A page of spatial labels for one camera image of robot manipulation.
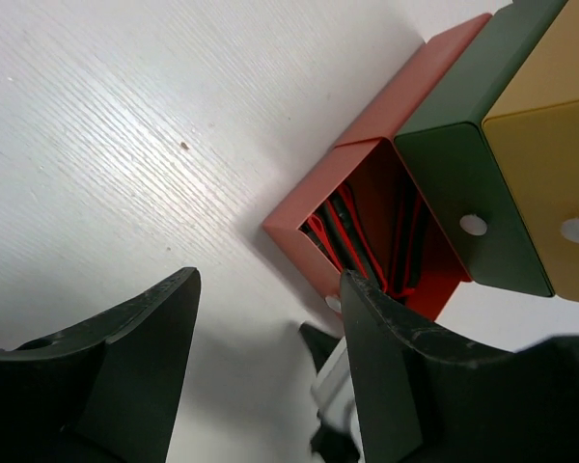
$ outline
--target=red box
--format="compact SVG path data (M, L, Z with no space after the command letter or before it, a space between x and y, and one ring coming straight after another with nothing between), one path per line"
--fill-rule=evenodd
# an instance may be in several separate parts
M340 273L300 227L346 181L354 192L372 249L383 268L389 267L395 183L405 175L392 140L489 18L491 14L482 14L423 45L263 222L264 229L322 297L339 294ZM422 269L421 281L405 304L435 319L459 282L468 277L432 217Z

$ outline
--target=green drawer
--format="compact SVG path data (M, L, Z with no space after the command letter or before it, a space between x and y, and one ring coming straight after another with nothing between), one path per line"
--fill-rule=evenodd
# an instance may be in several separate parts
M395 138L470 276L540 296L553 291L481 126L565 3L517 0L496 13Z

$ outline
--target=white table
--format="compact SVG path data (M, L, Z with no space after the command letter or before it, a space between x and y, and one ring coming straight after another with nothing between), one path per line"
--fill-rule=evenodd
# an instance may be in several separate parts
M307 461L296 327L340 326L259 224L419 34L505 3L0 1L0 347L196 265L168 461ZM519 348L579 332L579 305L464 285L441 321Z

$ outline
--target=yellow drawer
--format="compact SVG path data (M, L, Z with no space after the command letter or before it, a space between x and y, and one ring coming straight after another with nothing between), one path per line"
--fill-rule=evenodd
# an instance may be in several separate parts
M482 121L556 294L579 301L579 0Z

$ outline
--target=drawer unit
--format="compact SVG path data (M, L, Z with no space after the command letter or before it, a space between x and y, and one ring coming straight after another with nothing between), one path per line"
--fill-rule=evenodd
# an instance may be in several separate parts
M579 0L483 121L556 294L579 301Z
M564 4L517 0L496 13L394 141L470 276L539 296L551 287L481 124Z
M396 184L407 177L392 138L489 18L478 16L423 45L265 219L264 229L322 297L339 294L341 273L303 232L304 224L342 183L350 185L373 252L383 268L389 267L399 203ZM405 305L434 319L467 275L432 217L424 243L422 276Z

